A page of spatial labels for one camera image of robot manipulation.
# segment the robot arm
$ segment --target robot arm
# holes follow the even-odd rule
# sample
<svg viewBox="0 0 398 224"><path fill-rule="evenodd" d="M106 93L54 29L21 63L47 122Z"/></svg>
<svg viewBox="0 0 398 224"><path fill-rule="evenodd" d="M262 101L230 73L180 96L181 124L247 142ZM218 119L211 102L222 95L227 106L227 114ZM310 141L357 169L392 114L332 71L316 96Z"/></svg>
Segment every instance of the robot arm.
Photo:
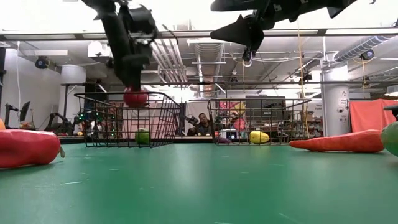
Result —
<svg viewBox="0 0 398 224"><path fill-rule="evenodd" d="M150 43L155 40L157 28L151 11L141 6L129 9L127 0L83 0L97 11L101 19L114 59L114 72L127 87L140 90L141 71L152 57ZM152 34L148 43L130 37L130 32Z"/></svg>

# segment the white pillar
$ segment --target white pillar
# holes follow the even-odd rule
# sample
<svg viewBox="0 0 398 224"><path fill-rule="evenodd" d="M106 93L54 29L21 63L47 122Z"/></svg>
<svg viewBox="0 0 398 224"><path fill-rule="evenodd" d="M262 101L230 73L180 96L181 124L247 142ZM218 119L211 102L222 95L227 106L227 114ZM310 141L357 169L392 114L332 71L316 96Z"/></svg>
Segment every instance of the white pillar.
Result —
<svg viewBox="0 0 398 224"><path fill-rule="evenodd" d="M347 65L324 70L323 81L348 81ZM348 99L349 88L347 84L321 86L323 133L325 136L336 136L349 132Z"/></svg>
<svg viewBox="0 0 398 224"><path fill-rule="evenodd" d="M86 81L86 69L77 65L64 65L61 71L61 83L83 83ZM84 100L79 104L79 98L75 97L75 93L84 93L84 86L76 86L73 90L74 85L68 87L68 98L67 98L67 113L66 118L72 119L80 111L80 108L84 105ZM63 115L63 106L65 103L65 86L61 86L60 89L60 101L58 112Z"/></svg>

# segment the red ball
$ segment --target red ball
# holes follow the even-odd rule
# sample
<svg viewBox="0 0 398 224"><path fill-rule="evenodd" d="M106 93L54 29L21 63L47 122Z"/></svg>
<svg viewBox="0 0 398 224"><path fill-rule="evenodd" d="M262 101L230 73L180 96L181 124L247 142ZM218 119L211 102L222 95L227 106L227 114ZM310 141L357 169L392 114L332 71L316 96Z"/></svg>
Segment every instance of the red ball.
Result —
<svg viewBox="0 0 398 224"><path fill-rule="evenodd" d="M144 90L139 90L141 93L138 93L131 87L127 87L124 89L124 92L123 100L127 105L129 105L129 107L137 108L144 106L147 103L148 94Z"/></svg>

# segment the orange toy carrot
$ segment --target orange toy carrot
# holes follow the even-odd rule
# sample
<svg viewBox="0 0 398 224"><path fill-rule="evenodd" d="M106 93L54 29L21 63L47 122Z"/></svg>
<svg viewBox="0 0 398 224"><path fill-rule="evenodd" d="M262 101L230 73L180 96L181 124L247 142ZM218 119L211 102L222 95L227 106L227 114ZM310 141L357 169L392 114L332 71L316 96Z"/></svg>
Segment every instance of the orange toy carrot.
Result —
<svg viewBox="0 0 398 224"><path fill-rule="evenodd" d="M381 131L379 130L367 130L339 136L291 141L289 145L295 148L318 152L380 152L384 149L380 134Z"/></svg>

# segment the red toy pepper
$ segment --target red toy pepper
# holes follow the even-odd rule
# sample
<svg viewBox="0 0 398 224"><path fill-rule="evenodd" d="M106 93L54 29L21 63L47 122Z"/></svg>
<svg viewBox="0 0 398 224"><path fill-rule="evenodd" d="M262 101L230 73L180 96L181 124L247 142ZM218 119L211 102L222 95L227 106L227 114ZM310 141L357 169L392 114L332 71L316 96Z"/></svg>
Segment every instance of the red toy pepper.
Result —
<svg viewBox="0 0 398 224"><path fill-rule="evenodd" d="M18 129L0 131L0 168L49 164L58 153L65 157L54 133Z"/></svg>

